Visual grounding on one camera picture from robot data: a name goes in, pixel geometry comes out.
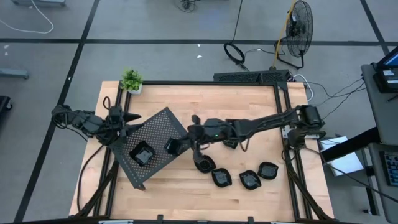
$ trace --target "green plant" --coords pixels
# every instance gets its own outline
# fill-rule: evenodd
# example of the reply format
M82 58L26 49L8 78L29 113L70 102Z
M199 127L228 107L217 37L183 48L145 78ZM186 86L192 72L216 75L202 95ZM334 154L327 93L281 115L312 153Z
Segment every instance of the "green plant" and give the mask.
M124 71L122 79L122 89L125 90L139 90L139 86L142 84L142 76L134 71L133 69L127 69Z

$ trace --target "potted plant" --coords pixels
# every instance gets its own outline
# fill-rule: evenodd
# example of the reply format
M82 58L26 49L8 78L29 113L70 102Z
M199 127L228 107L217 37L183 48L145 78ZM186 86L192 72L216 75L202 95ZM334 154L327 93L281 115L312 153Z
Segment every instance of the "potted plant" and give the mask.
M127 90L130 94L140 95L142 91L142 76L133 69L125 70L122 79L122 89Z

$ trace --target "white pot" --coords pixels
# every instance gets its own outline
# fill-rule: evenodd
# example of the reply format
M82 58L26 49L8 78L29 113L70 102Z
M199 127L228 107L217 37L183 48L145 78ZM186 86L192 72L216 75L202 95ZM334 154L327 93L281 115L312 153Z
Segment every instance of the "white pot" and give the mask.
M142 91L142 84L139 85L139 89L138 90L128 90L128 92L132 95L140 95Z

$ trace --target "fan stand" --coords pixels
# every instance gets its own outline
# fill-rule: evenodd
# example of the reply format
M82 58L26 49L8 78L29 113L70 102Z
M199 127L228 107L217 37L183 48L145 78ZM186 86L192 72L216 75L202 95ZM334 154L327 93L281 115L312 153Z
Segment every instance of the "fan stand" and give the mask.
M282 39L280 40L280 42L283 43L283 41L284 41L285 39L286 39L286 37L282 38ZM278 41L274 43L275 50L276 50L276 45L277 45L277 44L278 44ZM282 60L282 59L279 57L279 52L278 52L278 54L277 54L277 59L280 60L281 62L287 64L287 65L290 65L290 66L292 66L292 67L295 67L295 68L298 70L298 69L304 67L304 54L303 54L302 50L300 51L300 55L301 55L301 66L297 66L297 65L294 65L294 64L292 64L292 63L290 63L290 62L286 62L285 60Z

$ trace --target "black mesh tray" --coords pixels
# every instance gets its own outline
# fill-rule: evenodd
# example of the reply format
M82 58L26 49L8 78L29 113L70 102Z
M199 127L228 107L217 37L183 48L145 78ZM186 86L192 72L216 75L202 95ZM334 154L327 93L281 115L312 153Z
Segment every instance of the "black mesh tray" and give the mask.
M132 186L144 190L143 183L145 180L178 157L168 154L164 149L169 138L179 139L186 134L187 131L169 108L164 108L145 121L143 127L128 136L127 143L122 143L119 139L112 143L109 148L120 163ZM148 143L154 148L156 153L149 163L142 167L131 159L129 155L129 152L141 141ZM188 148L189 145L183 145L183 152Z

